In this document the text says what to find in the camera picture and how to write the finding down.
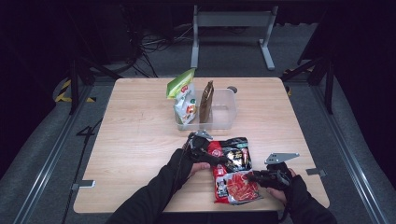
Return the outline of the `person's left hand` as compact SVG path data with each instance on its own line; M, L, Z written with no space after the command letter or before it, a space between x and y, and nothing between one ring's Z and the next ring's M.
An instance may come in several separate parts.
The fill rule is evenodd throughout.
M192 162L186 155L186 152L179 148L176 150L177 155L177 180L187 181L197 172L207 170L210 164L207 162Z

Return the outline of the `black tripod stand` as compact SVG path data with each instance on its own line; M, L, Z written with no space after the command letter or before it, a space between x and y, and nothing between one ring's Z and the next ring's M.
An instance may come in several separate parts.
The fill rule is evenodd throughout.
M295 69L287 69L281 76L282 81L287 81L297 75L300 75L304 71L312 69L308 76L307 82L311 86L317 86L319 82L325 77L325 93L324 93L324 104L327 112L332 112L332 90L333 90L333 64L332 59L329 57L319 57L317 59L308 61Z
M73 115L78 108L79 90L78 81L81 79L85 85L92 85L94 83L94 74L91 68L95 68L99 72L103 73L107 77L111 77L115 80L121 78L120 75L105 68L104 66L95 63L84 57L75 57L70 62L70 80L71 80L71 100L72 105L69 114Z

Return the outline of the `metal table bracket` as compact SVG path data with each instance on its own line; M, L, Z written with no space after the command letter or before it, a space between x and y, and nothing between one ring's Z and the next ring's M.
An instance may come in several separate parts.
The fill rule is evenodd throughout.
M326 176L327 173L325 170L323 169L319 169L319 168L310 168L310 169L306 169L306 173L308 175L319 175L320 177Z
M78 190L78 189L90 189L95 186L94 180L81 180L78 183L73 183L71 185L71 190Z

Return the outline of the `aluminium floor rail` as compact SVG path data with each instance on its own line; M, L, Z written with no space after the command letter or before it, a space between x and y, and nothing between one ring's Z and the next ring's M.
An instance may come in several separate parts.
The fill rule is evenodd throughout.
M371 188L365 173L361 169L358 160L350 150L335 117L328 112L328 109L324 104L324 94L321 92L319 87L312 87L311 91L315 95L316 101L319 103L321 111L332 130L339 146L338 151L346 165L346 169L351 176L354 186L361 197L370 219L374 224L390 224L385 213L380 208L380 204L376 199L373 189Z
M48 157L46 158L42 168L40 169L38 175L35 178L35 182L31 187L29 194L24 200L23 205L19 213L16 215L13 224L27 224L28 219L33 214L36 204L38 203L42 193L44 192L53 170L61 157L64 150L65 142L71 129L78 118L78 115L83 107L86 98L90 95L92 91L92 86L85 86L81 88L79 99L79 105L74 110L72 115L68 114L64 125L59 133L54 145L51 147Z

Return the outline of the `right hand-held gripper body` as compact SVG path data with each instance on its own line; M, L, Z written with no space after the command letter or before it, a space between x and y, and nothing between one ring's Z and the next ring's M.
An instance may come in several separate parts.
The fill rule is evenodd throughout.
M291 173L286 161L299 157L295 153L271 153L264 161L266 165L264 186L273 189L286 189L291 185Z

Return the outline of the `gold brown packet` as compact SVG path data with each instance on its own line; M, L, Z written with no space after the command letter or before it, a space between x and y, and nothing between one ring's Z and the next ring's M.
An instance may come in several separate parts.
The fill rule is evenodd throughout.
M201 103L199 107L199 120L201 123L206 123L209 119L213 93L214 93L213 81L210 80L205 86L205 89L201 97Z

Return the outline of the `person's right hand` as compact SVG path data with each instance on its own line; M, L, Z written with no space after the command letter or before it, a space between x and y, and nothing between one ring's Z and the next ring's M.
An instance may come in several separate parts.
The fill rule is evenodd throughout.
M266 191L272 195L274 198L278 199L283 203L284 206L296 205L302 202L306 198L306 184L300 175L295 174L295 172L290 168L291 187L287 190L278 190L273 188L267 188Z

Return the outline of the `grey metal stand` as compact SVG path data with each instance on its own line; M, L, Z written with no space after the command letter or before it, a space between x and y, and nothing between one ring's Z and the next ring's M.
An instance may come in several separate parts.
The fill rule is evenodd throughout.
M191 48L191 68L199 62L200 27L262 27L264 37L258 41L267 69L273 71L275 64L268 48L269 39L275 25L278 6L264 11L201 11L197 5L193 9Z

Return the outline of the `clear plastic container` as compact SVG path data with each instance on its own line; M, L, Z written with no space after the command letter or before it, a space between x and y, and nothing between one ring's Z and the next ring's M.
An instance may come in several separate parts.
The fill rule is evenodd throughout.
M188 124L183 124L175 113L177 128L180 131L197 130L229 130L233 126L237 109L235 93L230 89L214 89L209 119L206 123L201 123L199 114Z

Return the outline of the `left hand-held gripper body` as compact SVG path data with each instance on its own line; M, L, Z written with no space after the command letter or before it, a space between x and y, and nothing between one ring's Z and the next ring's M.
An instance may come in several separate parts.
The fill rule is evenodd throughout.
M193 162L214 163L215 159L207 152L213 137L206 131L192 132L188 136L187 154Z

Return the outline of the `red and black packet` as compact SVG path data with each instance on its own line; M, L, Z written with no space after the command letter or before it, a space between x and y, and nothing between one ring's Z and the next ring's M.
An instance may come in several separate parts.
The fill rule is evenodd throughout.
M242 204L260 199L258 184L248 181L252 163L246 137L211 141L208 153L224 163L212 167L216 203Z

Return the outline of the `green stand-up pouch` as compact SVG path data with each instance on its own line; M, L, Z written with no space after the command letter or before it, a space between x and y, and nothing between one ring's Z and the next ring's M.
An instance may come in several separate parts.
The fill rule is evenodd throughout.
M175 100L177 122L183 125L189 124L197 113L194 74L195 69L189 69L167 84L166 97Z

